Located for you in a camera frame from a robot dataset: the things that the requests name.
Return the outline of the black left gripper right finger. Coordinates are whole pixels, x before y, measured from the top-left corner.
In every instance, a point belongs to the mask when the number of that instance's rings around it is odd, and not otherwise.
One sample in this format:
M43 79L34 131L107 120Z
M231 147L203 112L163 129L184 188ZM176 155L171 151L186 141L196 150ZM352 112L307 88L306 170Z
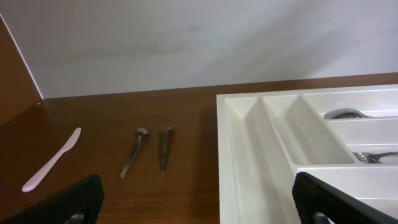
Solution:
M360 202L307 172L295 176L292 196L302 224L395 224L397 219Z

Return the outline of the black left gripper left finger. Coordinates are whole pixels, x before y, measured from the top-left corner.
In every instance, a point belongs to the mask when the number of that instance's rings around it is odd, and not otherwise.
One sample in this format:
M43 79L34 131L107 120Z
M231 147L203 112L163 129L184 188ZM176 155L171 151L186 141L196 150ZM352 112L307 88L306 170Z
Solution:
M96 223L104 200L101 177L90 174L3 223Z

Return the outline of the metal spoon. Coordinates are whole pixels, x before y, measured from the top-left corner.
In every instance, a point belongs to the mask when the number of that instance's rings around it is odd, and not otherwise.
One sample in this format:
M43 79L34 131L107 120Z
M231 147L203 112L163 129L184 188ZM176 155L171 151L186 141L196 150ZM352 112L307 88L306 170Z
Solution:
M329 111L323 115L324 119L351 119L351 118L369 118L368 115L352 108L342 108Z

